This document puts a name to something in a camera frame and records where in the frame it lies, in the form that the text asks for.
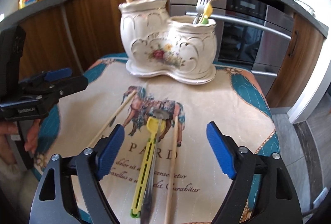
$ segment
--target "silver fork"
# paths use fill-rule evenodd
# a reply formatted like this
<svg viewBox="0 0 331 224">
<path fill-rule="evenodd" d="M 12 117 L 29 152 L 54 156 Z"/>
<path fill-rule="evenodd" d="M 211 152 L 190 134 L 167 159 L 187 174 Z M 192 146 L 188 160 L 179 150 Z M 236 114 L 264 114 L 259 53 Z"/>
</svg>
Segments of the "silver fork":
<svg viewBox="0 0 331 224">
<path fill-rule="evenodd" d="M 207 5 L 208 1 L 209 0 L 198 0 L 197 1 L 197 6 L 196 6 L 196 9 L 195 9 L 197 11 L 197 15 L 193 20 L 194 25 L 196 25 L 196 23 L 199 20 L 199 17 L 204 13 L 204 9 L 205 9 L 205 6 Z"/>
</svg>

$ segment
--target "human hand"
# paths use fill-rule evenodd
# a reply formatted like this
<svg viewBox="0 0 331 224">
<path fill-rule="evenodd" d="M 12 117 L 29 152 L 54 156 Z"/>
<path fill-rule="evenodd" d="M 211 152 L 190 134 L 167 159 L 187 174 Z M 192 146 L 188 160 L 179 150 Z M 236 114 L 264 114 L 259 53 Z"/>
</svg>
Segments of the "human hand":
<svg viewBox="0 0 331 224">
<path fill-rule="evenodd" d="M 33 154 L 38 146 L 39 124 L 40 119 L 34 120 L 27 133 L 27 141 L 24 144 L 25 151 L 32 151 Z M 17 133 L 18 129 L 13 122 L 0 122 L 0 157 L 6 164 L 16 164 L 16 160 L 5 135 Z"/>
</svg>

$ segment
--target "metal screw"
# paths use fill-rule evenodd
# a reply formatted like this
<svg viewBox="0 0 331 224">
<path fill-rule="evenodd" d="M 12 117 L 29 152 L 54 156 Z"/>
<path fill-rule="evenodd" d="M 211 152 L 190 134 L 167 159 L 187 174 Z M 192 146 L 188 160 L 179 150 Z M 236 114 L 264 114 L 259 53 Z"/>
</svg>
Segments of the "metal screw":
<svg viewBox="0 0 331 224">
<path fill-rule="evenodd" d="M 248 148 L 246 147 L 239 147 L 239 152 L 242 154 L 246 154 L 248 152 Z"/>
<path fill-rule="evenodd" d="M 51 159 L 52 159 L 52 161 L 57 161 L 59 159 L 59 157 L 60 157 L 59 154 L 54 154 Z"/>
<path fill-rule="evenodd" d="M 93 152 L 92 148 L 86 148 L 84 149 L 84 155 L 90 155 Z"/>
<path fill-rule="evenodd" d="M 280 155 L 277 152 L 272 153 L 271 156 L 276 160 L 280 159 Z"/>
</svg>

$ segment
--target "oven handle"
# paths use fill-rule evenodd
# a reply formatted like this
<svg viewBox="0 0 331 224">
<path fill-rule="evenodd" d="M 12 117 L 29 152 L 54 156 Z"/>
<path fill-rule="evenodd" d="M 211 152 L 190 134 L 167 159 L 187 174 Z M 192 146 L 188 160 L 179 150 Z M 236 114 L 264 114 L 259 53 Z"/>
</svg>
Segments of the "oven handle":
<svg viewBox="0 0 331 224">
<path fill-rule="evenodd" d="M 262 75 L 262 76 L 269 76 L 269 77 L 277 77 L 276 73 L 271 73 L 271 72 L 264 72 L 264 71 L 256 71 L 256 70 L 251 70 L 251 72 L 254 75 Z"/>
<path fill-rule="evenodd" d="M 196 16 L 197 13 L 186 11 L 186 15 Z M 281 37 L 283 37 L 287 40 L 291 40 L 291 37 L 289 35 L 286 35 L 282 32 L 279 32 L 275 29 L 266 27 L 264 25 L 259 25 L 257 23 L 253 23 L 253 22 L 248 21 L 248 20 L 238 19 L 238 18 L 234 18 L 234 17 L 231 17 L 231 16 L 225 16 L 225 15 L 217 15 L 217 14 L 210 15 L 210 18 L 211 19 L 216 19 L 216 20 L 226 21 L 228 23 L 235 23 L 235 24 L 239 24 L 239 25 L 254 27 L 254 28 L 257 28 L 257 29 L 260 29 L 260 30 L 263 30 L 263 31 L 273 33 L 275 35 L 279 35 L 279 36 L 281 36 Z"/>
</svg>

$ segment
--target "table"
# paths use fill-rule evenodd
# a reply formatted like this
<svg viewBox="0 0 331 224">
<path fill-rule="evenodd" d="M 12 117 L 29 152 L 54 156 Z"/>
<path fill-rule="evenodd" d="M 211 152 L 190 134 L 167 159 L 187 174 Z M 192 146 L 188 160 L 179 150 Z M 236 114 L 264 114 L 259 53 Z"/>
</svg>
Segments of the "table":
<svg viewBox="0 0 331 224">
<path fill-rule="evenodd" d="M 253 74 L 246 69 L 215 63 L 213 81 L 186 85 L 166 76 L 142 79 L 125 69 L 125 54 L 106 55 L 94 63 L 85 76 L 85 91 L 60 99 L 42 123 L 34 172 L 40 177 L 50 157 L 73 156 L 88 146 L 101 126 L 132 92 L 137 94 L 102 136 L 120 123 L 125 140 L 100 185 L 121 223 L 136 223 L 130 217 L 131 203 L 140 164 L 149 138 L 146 119 L 154 108 L 166 109 L 171 119 L 179 118 L 179 138 L 173 195 L 173 223 L 210 223 L 231 185 L 221 172 L 206 138 L 206 125 L 214 121 L 224 135 L 238 146 L 270 155 L 280 152 L 279 142 L 265 98 Z M 154 177 L 156 203 L 151 221 L 163 222 L 171 157 L 173 120 L 158 145 Z M 254 206 L 259 176 L 254 176 L 248 210 Z M 78 181 L 73 177 L 77 204 L 88 221 Z"/>
</svg>

